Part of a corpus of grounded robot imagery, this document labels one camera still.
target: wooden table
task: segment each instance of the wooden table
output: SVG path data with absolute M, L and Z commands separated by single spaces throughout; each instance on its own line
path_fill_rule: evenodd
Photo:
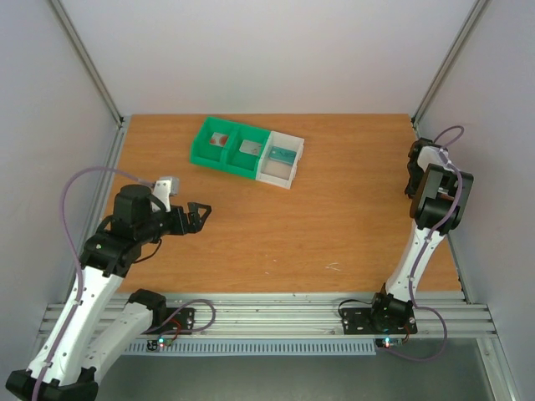
M 291 190 L 189 162 L 206 116 L 136 115 L 119 168 L 180 177 L 175 205 L 211 205 L 202 232 L 166 236 L 158 254 L 130 269 L 121 291 L 378 291 L 410 233 L 406 164 L 414 141 L 403 114 L 222 115 L 305 139 Z M 115 195 L 127 179 L 117 177 Z M 108 213 L 113 196 L 110 197 Z M 154 246 L 145 246 L 151 253 Z M 421 290 L 459 290 L 443 241 Z

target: wooden tabletop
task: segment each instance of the wooden tabletop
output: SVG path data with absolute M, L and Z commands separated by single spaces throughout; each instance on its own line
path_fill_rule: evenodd
M 166 236 L 157 255 L 133 265 L 121 291 L 378 291 L 410 234 L 406 164 L 414 141 L 404 114 L 239 114 L 223 119 L 305 139 L 291 190 L 192 165 L 205 115 L 136 115 L 119 168 L 180 178 L 172 204 L 211 205 L 204 229 Z M 129 181 L 117 177 L 109 199 Z M 154 246 L 145 246 L 144 255 Z M 459 290 L 446 241 L 420 288 Z

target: black mounting plate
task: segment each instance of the black mounting plate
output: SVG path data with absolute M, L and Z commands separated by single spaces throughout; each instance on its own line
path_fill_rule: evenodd
M 176 310 L 175 307 L 168 307 L 166 310 L 166 319 Z M 195 309 L 192 307 L 185 307 L 180 312 L 178 312 L 174 317 L 178 323 L 181 324 L 182 330 L 192 330 L 193 325 L 195 324 Z M 165 326 L 151 332 L 150 334 L 161 334 L 163 332 L 169 332 L 171 330 L 176 330 L 176 325 L 173 322 L 168 322 Z M 180 336 L 188 336 L 190 332 L 180 332 Z
M 343 307 L 342 312 L 342 327 L 344 334 L 407 334 L 404 327 L 375 327 L 369 319 L 371 313 L 370 307 Z M 410 312 L 410 317 L 414 317 L 414 312 Z M 416 321 L 414 323 L 407 323 L 407 328 L 410 334 L 418 333 Z

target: white backdrop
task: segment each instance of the white backdrop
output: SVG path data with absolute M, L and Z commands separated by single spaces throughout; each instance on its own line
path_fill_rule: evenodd
M 472 0 L 64 0 L 122 114 L 413 114 Z
M 0 399 L 9 373 L 28 366 L 50 302 L 73 276 L 58 203 L 77 170 L 104 162 L 115 123 L 47 2 L 0 2 Z M 73 185 L 74 239 L 96 177 Z
M 451 147 L 474 175 L 453 244 L 488 303 L 522 400 L 535 394 L 535 3 L 491 2 L 425 115 L 424 136 L 464 124 Z

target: gray floor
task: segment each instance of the gray floor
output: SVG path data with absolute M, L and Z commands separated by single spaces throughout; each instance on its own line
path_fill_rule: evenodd
M 438 345 L 403 348 L 430 355 Z M 493 400 L 475 340 L 450 340 L 431 363 L 374 357 L 121 357 L 97 401 Z

